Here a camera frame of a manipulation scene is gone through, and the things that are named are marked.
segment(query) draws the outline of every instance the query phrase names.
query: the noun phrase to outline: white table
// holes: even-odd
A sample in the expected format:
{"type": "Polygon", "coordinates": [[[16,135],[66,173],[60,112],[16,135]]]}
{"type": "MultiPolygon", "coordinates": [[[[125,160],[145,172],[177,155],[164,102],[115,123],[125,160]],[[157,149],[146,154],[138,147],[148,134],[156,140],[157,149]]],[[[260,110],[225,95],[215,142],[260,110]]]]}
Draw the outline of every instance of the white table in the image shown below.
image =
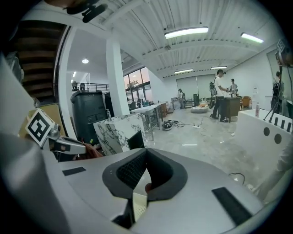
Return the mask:
{"type": "Polygon", "coordinates": [[[152,130],[152,125],[153,124],[157,124],[157,126],[160,128],[160,120],[159,120],[159,113],[158,113],[158,107],[160,107],[161,104],[155,104],[155,105],[151,105],[151,106],[145,106],[145,107],[141,107],[141,108],[137,108],[134,110],[131,110],[131,113],[142,113],[146,116],[146,119],[148,119],[148,124],[149,124],[149,128],[150,128],[150,132],[152,135],[152,140],[154,140],[154,134],[153,134],[153,130],[152,130]],[[156,111],[156,122],[152,122],[151,121],[151,114],[153,113],[153,111],[156,111]]]}
{"type": "Polygon", "coordinates": [[[291,123],[290,118],[274,114],[272,122],[269,123],[271,115],[265,121],[263,120],[267,114],[268,111],[260,109],[259,118],[257,118],[255,110],[239,112],[234,137],[237,144],[244,146],[247,153],[252,155],[263,178],[276,169],[280,152],[289,143],[292,132],[292,130],[287,132],[288,124],[291,123]],[[278,123],[274,125],[276,117],[278,117],[278,123]],[[282,120],[285,121],[284,129],[281,128],[282,120]],[[281,138],[280,142],[276,142],[277,135],[281,138]]]}

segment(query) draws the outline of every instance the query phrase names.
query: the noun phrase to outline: wooden stair step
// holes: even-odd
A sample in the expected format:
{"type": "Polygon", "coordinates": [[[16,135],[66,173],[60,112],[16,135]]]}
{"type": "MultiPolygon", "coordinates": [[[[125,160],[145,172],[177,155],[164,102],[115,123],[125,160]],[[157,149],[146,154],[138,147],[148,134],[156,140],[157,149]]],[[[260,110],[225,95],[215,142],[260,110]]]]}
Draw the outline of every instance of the wooden stair step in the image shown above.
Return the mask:
{"type": "Polygon", "coordinates": [[[19,28],[52,28],[62,30],[66,25],[51,21],[25,20],[19,22],[19,28]]]}
{"type": "Polygon", "coordinates": [[[44,91],[40,93],[34,93],[34,94],[31,94],[30,96],[39,98],[39,97],[47,97],[47,96],[53,96],[53,95],[54,95],[53,90],[48,90],[48,91],[44,91]]]}
{"type": "Polygon", "coordinates": [[[24,85],[23,87],[29,93],[29,92],[35,91],[35,90],[42,90],[42,89],[52,88],[53,85],[52,85],[51,82],[48,82],[48,83],[41,83],[41,84],[37,84],[37,85],[28,85],[28,86],[24,85]]]}
{"type": "Polygon", "coordinates": [[[50,39],[59,39],[62,34],[62,29],[58,28],[45,28],[45,27],[30,27],[20,28],[17,33],[17,38],[22,37],[44,37],[50,39]]]}
{"type": "Polygon", "coordinates": [[[24,75],[22,83],[31,82],[31,81],[39,81],[39,80],[50,80],[50,79],[53,79],[53,75],[51,73],[30,74],[30,75],[24,75]]]}
{"type": "Polygon", "coordinates": [[[36,51],[20,51],[20,52],[18,52],[19,59],[29,59],[29,58],[33,58],[33,57],[54,58],[54,56],[55,56],[54,51],[36,50],[36,51]]]}
{"type": "Polygon", "coordinates": [[[24,73],[30,70],[38,69],[53,69],[53,63],[33,63],[33,64],[24,64],[22,65],[24,73]]]}
{"type": "Polygon", "coordinates": [[[49,44],[49,45],[58,45],[58,39],[51,38],[41,38],[41,37],[23,37],[18,38],[15,41],[15,44],[49,44]]]}

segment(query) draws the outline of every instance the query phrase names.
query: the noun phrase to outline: fluorescent ceiling light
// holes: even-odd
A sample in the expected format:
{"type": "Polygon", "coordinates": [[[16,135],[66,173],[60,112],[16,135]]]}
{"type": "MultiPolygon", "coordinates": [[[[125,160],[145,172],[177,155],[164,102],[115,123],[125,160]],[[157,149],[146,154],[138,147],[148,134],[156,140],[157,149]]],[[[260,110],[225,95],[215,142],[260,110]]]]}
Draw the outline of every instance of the fluorescent ceiling light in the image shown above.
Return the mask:
{"type": "Polygon", "coordinates": [[[188,69],[188,70],[184,70],[184,71],[175,71],[174,74],[189,72],[189,71],[193,71],[193,69],[188,69]]]}
{"type": "Polygon", "coordinates": [[[82,63],[83,63],[83,64],[87,64],[88,62],[89,62],[89,61],[88,61],[88,59],[86,59],[86,58],[82,60],[82,63]]]}
{"type": "Polygon", "coordinates": [[[179,37],[183,35],[189,35],[189,34],[195,34],[195,33],[205,33],[209,31],[208,27],[195,27],[195,28],[186,28],[186,29],[181,29],[173,32],[167,32],[165,33],[166,39],[170,39],[173,37],[179,37]]]}
{"type": "Polygon", "coordinates": [[[259,39],[257,37],[254,37],[252,35],[248,35],[248,34],[246,34],[244,32],[241,34],[241,37],[246,38],[246,39],[249,39],[251,41],[258,42],[258,43],[263,43],[264,42],[263,40],[261,40],[261,39],[259,39]]]}
{"type": "Polygon", "coordinates": [[[227,67],[211,67],[211,69],[225,69],[227,67]]]}

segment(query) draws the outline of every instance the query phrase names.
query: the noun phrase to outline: man in white t-shirt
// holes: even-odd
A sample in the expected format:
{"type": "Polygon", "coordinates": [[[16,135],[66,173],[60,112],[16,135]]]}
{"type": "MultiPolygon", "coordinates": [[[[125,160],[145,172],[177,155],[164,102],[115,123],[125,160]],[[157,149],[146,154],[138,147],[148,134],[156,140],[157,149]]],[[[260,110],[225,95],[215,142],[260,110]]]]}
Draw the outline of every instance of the man in white t-shirt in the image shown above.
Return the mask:
{"type": "Polygon", "coordinates": [[[224,109],[224,93],[225,92],[229,92],[229,89],[226,89],[222,86],[221,83],[221,77],[223,77],[224,72],[222,69],[219,69],[217,71],[217,76],[215,77],[215,88],[217,90],[217,94],[216,94],[216,104],[214,107],[214,111],[212,113],[212,118],[214,119],[218,119],[218,117],[216,116],[218,108],[220,108],[220,122],[228,122],[228,120],[225,119],[225,109],[224,109]]]}
{"type": "Polygon", "coordinates": [[[180,109],[184,109],[185,108],[184,97],[183,97],[184,93],[183,93],[182,89],[179,89],[178,91],[179,91],[180,109]]]}

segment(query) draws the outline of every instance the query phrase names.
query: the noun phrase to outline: marble slab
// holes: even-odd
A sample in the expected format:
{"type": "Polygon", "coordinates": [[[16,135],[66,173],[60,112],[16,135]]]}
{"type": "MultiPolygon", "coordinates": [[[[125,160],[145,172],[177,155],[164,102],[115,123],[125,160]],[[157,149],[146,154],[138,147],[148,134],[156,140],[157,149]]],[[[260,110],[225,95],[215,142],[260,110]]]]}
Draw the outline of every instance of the marble slab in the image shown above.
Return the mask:
{"type": "Polygon", "coordinates": [[[105,154],[112,155],[130,150],[127,140],[141,131],[144,145],[147,145],[142,114],[113,117],[93,124],[105,154]]]}

